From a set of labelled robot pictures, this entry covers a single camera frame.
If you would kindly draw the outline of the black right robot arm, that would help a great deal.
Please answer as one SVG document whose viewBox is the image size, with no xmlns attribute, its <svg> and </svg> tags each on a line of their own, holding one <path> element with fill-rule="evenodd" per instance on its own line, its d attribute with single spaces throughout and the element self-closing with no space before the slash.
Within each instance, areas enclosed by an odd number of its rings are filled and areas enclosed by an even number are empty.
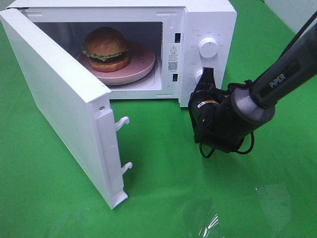
<svg viewBox="0 0 317 238">
<path fill-rule="evenodd" d="M 254 81 L 230 83 L 221 90 L 215 85 L 214 69 L 204 67 L 188 103 L 195 142 L 212 151 L 240 153 L 244 138 L 273 118 L 275 104 L 316 73 L 316 15 Z"/>
</svg>

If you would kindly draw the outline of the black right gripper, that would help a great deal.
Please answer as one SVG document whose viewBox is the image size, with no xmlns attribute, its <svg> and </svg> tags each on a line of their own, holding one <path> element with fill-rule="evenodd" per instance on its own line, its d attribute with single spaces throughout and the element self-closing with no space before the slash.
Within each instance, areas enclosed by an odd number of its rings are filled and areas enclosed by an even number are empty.
<svg viewBox="0 0 317 238">
<path fill-rule="evenodd" d="M 218 89 L 215 85 L 214 69 L 204 67 L 199 81 L 191 93 L 188 103 L 189 115 L 193 129 L 203 121 L 205 117 L 210 117 L 220 103 L 226 99 L 228 92 Z"/>
</svg>

